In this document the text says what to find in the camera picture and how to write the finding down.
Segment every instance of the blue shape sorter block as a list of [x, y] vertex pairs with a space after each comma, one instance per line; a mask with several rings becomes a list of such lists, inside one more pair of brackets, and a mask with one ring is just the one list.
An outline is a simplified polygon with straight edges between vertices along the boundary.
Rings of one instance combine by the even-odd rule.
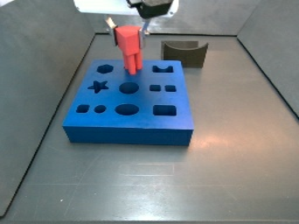
[[188, 145], [192, 113], [180, 61], [94, 60], [62, 122], [73, 143]]

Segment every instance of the red block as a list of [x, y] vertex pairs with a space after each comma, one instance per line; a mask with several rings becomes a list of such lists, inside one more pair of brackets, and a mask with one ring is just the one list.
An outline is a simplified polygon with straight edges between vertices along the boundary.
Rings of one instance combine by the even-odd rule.
[[142, 55], [140, 49], [140, 26], [125, 25], [116, 28], [116, 42], [122, 52], [124, 65], [129, 74], [142, 68]]

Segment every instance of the gray floor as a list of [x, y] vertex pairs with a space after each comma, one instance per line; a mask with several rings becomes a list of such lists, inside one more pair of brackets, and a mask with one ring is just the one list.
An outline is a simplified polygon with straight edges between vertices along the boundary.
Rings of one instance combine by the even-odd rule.
[[184, 69], [189, 147], [69, 143], [61, 121], [93, 59], [120, 59], [96, 36], [5, 221], [299, 221], [299, 125], [236, 38], [209, 42], [202, 69]]

